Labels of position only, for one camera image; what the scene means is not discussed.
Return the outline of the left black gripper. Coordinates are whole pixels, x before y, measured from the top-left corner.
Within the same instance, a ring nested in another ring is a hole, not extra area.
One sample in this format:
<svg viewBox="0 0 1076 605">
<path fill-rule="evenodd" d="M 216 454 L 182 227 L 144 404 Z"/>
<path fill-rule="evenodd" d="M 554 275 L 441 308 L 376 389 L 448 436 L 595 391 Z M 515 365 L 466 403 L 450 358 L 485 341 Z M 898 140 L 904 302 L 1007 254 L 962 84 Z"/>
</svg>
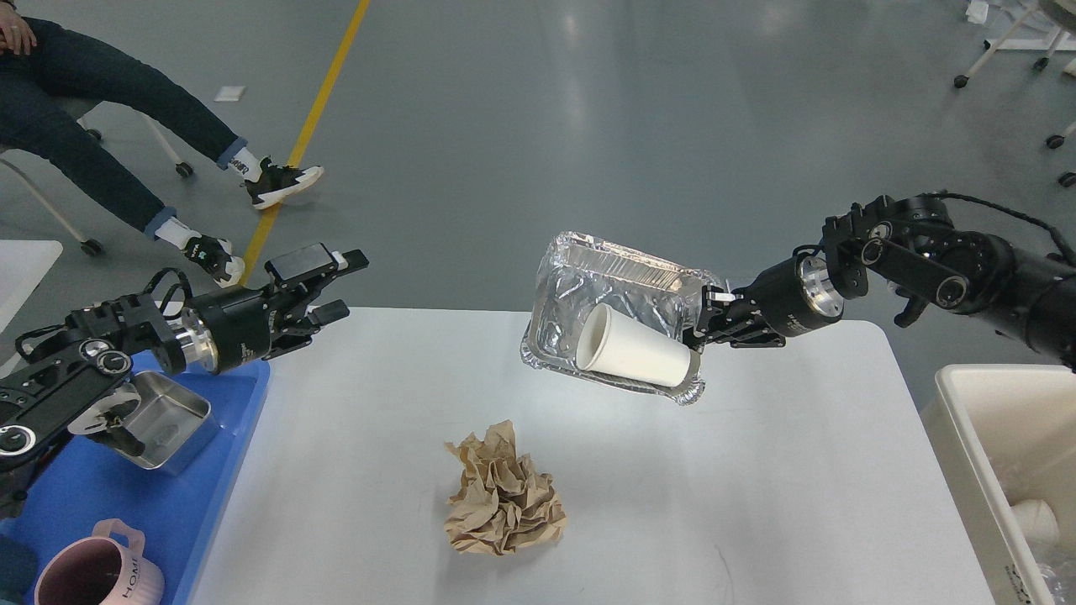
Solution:
<svg viewBox="0 0 1076 605">
<path fill-rule="evenodd" d="M 311 344 L 323 327 L 350 315 L 343 300 L 288 312 L 312 302 L 334 279 L 369 266 L 362 250 L 314 244 L 265 263 L 272 286 L 227 287 L 192 297 L 176 315 L 176 341 L 187 366 L 223 374 L 254 360 L 271 360 Z"/>
</svg>

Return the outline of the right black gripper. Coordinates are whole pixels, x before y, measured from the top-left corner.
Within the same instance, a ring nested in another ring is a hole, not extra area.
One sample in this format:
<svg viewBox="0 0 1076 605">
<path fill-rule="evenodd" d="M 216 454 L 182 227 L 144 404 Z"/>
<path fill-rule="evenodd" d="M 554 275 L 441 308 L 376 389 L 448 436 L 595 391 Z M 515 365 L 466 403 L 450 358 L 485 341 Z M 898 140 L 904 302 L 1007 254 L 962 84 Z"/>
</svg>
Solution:
<svg viewBox="0 0 1076 605">
<path fill-rule="evenodd" d="M 683 332 L 683 343 L 734 349 L 778 348 L 785 337 L 826 327 L 844 316 L 845 298 L 831 283 L 825 261 L 799 254 L 770 267 L 746 289 L 704 286 L 699 332 Z M 767 325 L 758 324 L 758 311 Z"/>
</svg>

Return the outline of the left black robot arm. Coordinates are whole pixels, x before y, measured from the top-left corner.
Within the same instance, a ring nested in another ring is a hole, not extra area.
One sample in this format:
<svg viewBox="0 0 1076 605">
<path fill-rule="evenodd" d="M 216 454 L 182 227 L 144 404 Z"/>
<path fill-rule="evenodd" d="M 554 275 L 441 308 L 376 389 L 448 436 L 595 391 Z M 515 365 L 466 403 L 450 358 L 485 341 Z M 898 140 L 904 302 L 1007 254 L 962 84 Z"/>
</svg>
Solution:
<svg viewBox="0 0 1076 605">
<path fill-rule="evenodd" d="M 124 455 L 146 451 L 145 438 L 132 432 L 140 403 L 131 386 L 134 354 L 151 352 L 168 375 L 193 364 L 218 375 L 302 349 L 323 326 L 349 314 L 342 300 L 313 306 L 320 292 L 368 264 L 360 250 L 314 244 L 267 261 L 270 281 L 261 289 L 195 296 L 178 271 L 176 284 L 155 302 L 153 291 L 166 278 L 158 271 L 139 292 L 24 333 L 39 343 L 18 349 L 26 365 L 1 386 L 3 519 L 22 513 L 31 486 L 74 435 Z"/>
</svg>

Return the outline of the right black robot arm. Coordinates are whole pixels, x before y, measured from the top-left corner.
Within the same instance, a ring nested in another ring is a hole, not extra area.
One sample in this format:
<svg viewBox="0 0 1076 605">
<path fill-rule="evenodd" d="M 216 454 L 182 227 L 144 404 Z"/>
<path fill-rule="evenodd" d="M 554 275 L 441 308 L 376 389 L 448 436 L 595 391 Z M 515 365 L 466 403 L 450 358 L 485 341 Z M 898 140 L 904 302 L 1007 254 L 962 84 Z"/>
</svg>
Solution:
<svg viewBox="0 0 1076 605">
<path fill-rule="evenodd" d="M 980 231 L 955 229 L 949 192 L 906 199 L 880 196 L 824 222 L 817 244 L 796 247 L 749 286 L 702 290 L 702 307 L 683 343 L 783 347 L 790 338 L 835 324 L 846 302 L 868 294 L 868 273 L 906 299 L 900 327 L 928 307 L 979 318 L 1039 354 L 1075 364 L 1073 248 L 1046 226 L 1056 253 L 1034 255 Z"/>
</svg>

